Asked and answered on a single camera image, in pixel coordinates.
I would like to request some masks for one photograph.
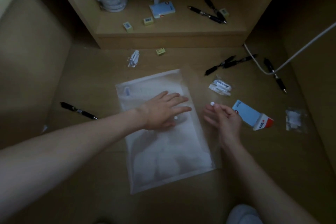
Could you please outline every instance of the person's left hand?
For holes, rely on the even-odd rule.
[[[168,91],[163,91],[145,102],[138,108],[145,122],[144,129],[156,130],[175,126],[175,122],[170,118],[191,111],[191,107],[188,106],[175,106],[187,101],[187,97],[182,97],[178,93],[168,94]]]

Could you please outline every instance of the translucent document envelope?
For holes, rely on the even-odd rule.
[[[164,90],[187,96],[191,112],[177,116],[165,131],[140,130],[126,137],[131,194],[215,169],[215,164],[180,70],[115,86],[123,111],[140,106]]]

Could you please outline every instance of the wooden baseboard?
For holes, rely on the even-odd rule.
[[[160,37],[104,37],[99,38],[103,50],[150,48],[239,47],[244,35],[221,36],[160,36]]]

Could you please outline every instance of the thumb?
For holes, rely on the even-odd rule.
[[[226,120],[226,119],[227,119],[227,117],[226,117],[224,111],[222,110],[222,108],[220,107],[219,104],[214,104],[213,107],[214,107],[215,112],[216,112],[216,114],[217,114],[217,116],[218,116],[218,119],[219,119],[220,121],[222,121],[222,120]]]

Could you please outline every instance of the person's right hand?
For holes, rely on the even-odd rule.
[[[232,142],[239,143],[242,118],[232,108],[220,104],[206,105],[204,113],[204,119],[218,128],[222,147]]]

